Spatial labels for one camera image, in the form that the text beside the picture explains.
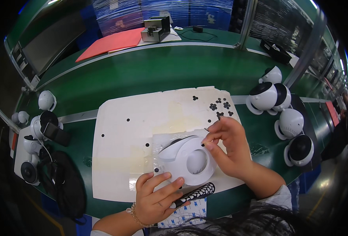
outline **smartphone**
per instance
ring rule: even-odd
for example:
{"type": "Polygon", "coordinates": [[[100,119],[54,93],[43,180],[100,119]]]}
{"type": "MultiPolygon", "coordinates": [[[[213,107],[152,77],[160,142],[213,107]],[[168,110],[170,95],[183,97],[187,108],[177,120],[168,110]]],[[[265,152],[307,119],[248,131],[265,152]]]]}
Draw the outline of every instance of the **smartphone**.
{"type": "Polygon", "coordinates": [[[48,139],[67,147],[70,142],[70,134],[48,122],[43,135],[48,139]]]}

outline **black cable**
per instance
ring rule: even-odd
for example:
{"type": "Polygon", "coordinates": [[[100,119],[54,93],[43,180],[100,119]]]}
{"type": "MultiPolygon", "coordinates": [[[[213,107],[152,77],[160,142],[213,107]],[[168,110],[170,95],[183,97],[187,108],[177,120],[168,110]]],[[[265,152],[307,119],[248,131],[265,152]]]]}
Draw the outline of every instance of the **black cable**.
{"type": "MultiPolygon", "coordinates": [[[[195,32],[195,31],[193,31],[193,30],[187,30],[187,31],[185,31],[185,32],[183,32],[183,33],[181,33],[181,34],[178,34],[178,36],[180,36],[180,35],[182,35],[182,34],[184,34],[184,33],[186,33],[186,32],[189,32],[189,31],[191,31],[191,32],[193,32],[193,33],[199,33],[199,32],[195,32]]],[[[214,34],[210,34],[210,35],[213,35],[213,37],[210,38],[210,39],[208,39],[208,40],[190,39],[190,38],[187,38],[187,37],[185,37],[185,36],[182,36],[182,37],[185,38],[185,39],[189,39],[189,40],[200,40],[200,41],[203,41],[203,42],[208,42],[209,40],[211,40],[211,39],[213,39],[213,38],[218,38],[217,35],[214,35],[214,34]]]]}

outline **hand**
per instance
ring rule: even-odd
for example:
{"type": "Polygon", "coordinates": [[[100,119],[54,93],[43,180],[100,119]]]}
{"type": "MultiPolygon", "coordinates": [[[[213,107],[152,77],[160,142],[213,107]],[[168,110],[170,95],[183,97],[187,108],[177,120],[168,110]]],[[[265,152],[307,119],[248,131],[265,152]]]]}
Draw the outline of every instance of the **hand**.
{"type": "Polygon", "coordinates": [[[341,110],[341,120],[346,119],[346,112],[344,110],[341,110]]]}
{"type": "Polygon", "coordinates": [[[244,181],[252,172],[253,162],[242,125],[231,117],[220,116],[220,120],[209,126],[208,131],[209,134],[202,143],[220,169],[226,175],[244,181]],[[220,139],[223,140],[227,154],[217,145],[220,139]]]}
{"type": "Polygon", "coordinates": [[[347,94],[347,91],[345,91],[343,93],[343,101],[344,101],[344,104],[347,106],[347,104],[348,104],[348,94],[347,94]]]}
{"type": "Polygon", "coordinates": [[[153,192],[156,186],[171,178],[171,173],[165,172],[155,177],[153,175],[153,172],[143,174],[136,182],[135,214],[137,219],[146,225],[161,222],[176,210],[169,206],[183,196],[182,192],[176,191],[185,183],[183,177],[179,177],[171,184],[153,192]]]}

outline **white security camera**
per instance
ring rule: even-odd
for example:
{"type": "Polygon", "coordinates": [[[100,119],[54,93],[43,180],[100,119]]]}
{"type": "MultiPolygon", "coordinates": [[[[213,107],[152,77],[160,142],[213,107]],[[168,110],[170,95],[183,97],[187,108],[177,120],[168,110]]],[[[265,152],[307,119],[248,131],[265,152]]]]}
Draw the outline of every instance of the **white security camera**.
{"type": "Polygon", "coordinates": [[[273,83],[263,82],[255,86],[246,98],[247,108],[255,115],[270,110],[277,101],[277,91],[273,83]]]}
{"type": "Polygon", "coordinates": [[[38,170],[36,166],[39,162],[39,157],[37,154],[29,154],[27,160],[25,160],[20,166],[20,172],[26,183],[38,186],[40,184],[38,178],[38,170]]]}
{"type": "Polygon", "coordinates": [[[307,135],[299,135],[292,139],[284,149],[284,161],[287,166],[302,167],[308,164],[314,154],[314,144],[307,135]]]}
{"type": "Polygon", "coordinates": [[[34,137],[34,139],[44,140],[44,141],[48,140],[48,138],[46,138],[43,135],[44,129],[42,129],[41,127],[41,120],[43,120],[43,124],[45,125],[47,125],[48,122],[51,122],[57,127],[59,127],[61,130],[64,129],[63,123],[58,122],[57,116],[53,112],[44,111],[40,116],[35,116],[31,120],[30,132],[31,132],[31,135],[34,137]]]}
{"type": "Polygon", "coordinates": [[[277,100],[275,106],[267,111],[270,115],[273,116],[275,116],[278,111],[283,111],[284,109],[288,108],[291,105],[292,101],[291,92],[287,88],[287,86],[281,83],[276,83],[274,85],[277,92],[277,100]]]}
{"type": "Polygon", "coordinates": [[[197,135],[175,140],[158,154],[162,171],[171,173],[170,182],[183,177],[185,184],[194,186],[206,182],[213,175],[217,164],[201,145],[202,140],[197,135]]]}
{"type": "Polygon", "coordinates": [[[53,111],[56,107],[56,97],[49,90],[45,90],[39,95],[39,109],[43,111],[53,111]]]}
{"type": "Polygon", "coordinates": [[[34,140],[33,136],[29,135],[24,137],[23,147],[28,154],[27,159],[20,166],[20,172],[27,183],[38,186],[40,182],[36,166],[39,162],[39,153],[42,146],[38,140],[34,140]]]}
{"type": "Polygon", "coordinates": [[[40,149],[42,149],[40,142],[34,139],[32,135],[24,137],[23,147],[26,150],[26,152],[31,155],[36,153],[39,154],[40,149]]]}
{"type": "Polygon", "coordinates": [[[11,116],[11,121],[18,124],[19,123],[19,118],[18,118],[18,112],[14,113],[12,116],[11,116]]]}
{"type": "Polygon", "coordinates": [[[43,133],[40,131],[41,130],[41,125],[40,125],[40,116],[35,116],[31,120],[30,124],[30,131],[31,135],[36,139],[36,140],[43,140],[44,136],[43,133]]]}
{"type": "Polygon", "coordinates": [[[29,118],[30,118],[30,115],[25,111],[20,111],[18,113],[18,120],[22,124],[27,124],[29,121],[29,118]]]}
{"type": "Polygon", "coordinates": [[[303,115],[294,109],[283,109],[279,120],[275,121],[275,133],[281,140],[292,139],[302,132],[304,127],[303,115]]]}
{"type": "Polygon", "coordinates": [[[281,83],[282,72],[277,66],[274,66],[272,68],[267,68],[265,73],[262,75],[262,78],[260,78],[258,81],[259,83],[263,83],[263,82],[271,82],[273,84],[281,83]]]}

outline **black hair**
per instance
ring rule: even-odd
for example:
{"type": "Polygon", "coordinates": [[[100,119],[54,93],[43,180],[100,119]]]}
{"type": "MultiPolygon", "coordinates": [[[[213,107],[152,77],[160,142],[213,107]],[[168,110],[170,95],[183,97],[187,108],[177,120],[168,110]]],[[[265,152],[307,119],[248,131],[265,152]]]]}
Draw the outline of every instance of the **black hair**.
{"type": "Polygon", "coordinates": [[[232,217],[205,219],[205,227],[186,226],[165,230],[164,236],[239,236],[239,235],[315,235],[313,223],[291,210],[270,204],[252,204],[232,217]]]}

